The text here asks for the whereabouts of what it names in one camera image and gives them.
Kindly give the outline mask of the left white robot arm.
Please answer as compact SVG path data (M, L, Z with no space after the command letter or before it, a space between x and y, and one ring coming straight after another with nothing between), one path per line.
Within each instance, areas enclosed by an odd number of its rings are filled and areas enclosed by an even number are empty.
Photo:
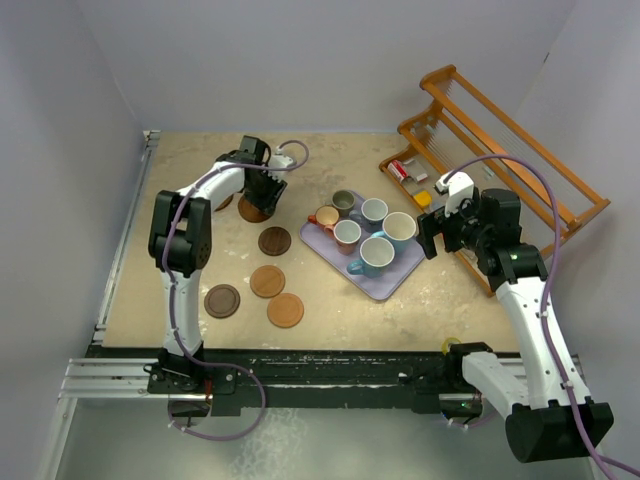
M287 187L285 174L300 165L282 145L271 148L257 137L244 136L237 149L218 157L200 178L156 195L148 252L161 272L167 303L162 355L180 359L170 378L182 391L198 390L206 378L206 369L198 362L203 347L199 288L213 251L213 210L240 193L258 213L273 215Z

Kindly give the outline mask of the large light blue cup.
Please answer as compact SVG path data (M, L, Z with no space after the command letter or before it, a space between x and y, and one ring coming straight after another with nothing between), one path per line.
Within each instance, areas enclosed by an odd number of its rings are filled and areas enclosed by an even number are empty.
M389 213L383 220L381 229L371 238L386 238L397 254L403 254L417 233L416 220L404 212Z

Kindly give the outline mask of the dark walnut coaster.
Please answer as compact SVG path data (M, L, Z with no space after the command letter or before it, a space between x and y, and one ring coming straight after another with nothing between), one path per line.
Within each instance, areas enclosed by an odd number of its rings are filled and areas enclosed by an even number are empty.
M204 309L214 318L224 319L233 315L240 306L238 290L229 284L212 287L205 295Z
M268 227L258 237L258 247L266 255L280 256L291 246L290 233L279 226Z

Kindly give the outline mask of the reddish wooden coaster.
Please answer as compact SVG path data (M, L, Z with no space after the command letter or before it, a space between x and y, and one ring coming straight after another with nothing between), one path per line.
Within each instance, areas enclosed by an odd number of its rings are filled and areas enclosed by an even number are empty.
M238 212L241 218L249 223L262 223L270 218L269 215L252 205L244 196L238 202Z
M215 212L219 212L221 210L224 210L233 201L233 198L234 198L234 195L230 195L229 197L227 197L224 201L222 201L218 205L218 207L215 209Z

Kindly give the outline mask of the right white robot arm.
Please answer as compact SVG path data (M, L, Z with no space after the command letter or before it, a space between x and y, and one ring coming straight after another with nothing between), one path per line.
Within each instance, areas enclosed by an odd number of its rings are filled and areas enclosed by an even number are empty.
M505 421L508 445L522 463L587 457L612 427L608 403L596 403L572 361L552 301L539 250L521 239L519 197L510 190L440 187L444 206L421 215L418 243L436 256L472 251L514 328L524 366L519 380L484 344L459 345L445 366L456 391L479 390Z

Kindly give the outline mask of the light orange wooden coaster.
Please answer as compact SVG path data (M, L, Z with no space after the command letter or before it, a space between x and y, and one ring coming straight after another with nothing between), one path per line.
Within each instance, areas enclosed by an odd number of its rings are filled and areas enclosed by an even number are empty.
M269 321L279 328L292 328L304 316L304 304L301 299L291 293L281 293L273 297L267 306Z
M277 266L264 265L252 273L249 285L256 296L273 298L283 291L286 285L286 278Z

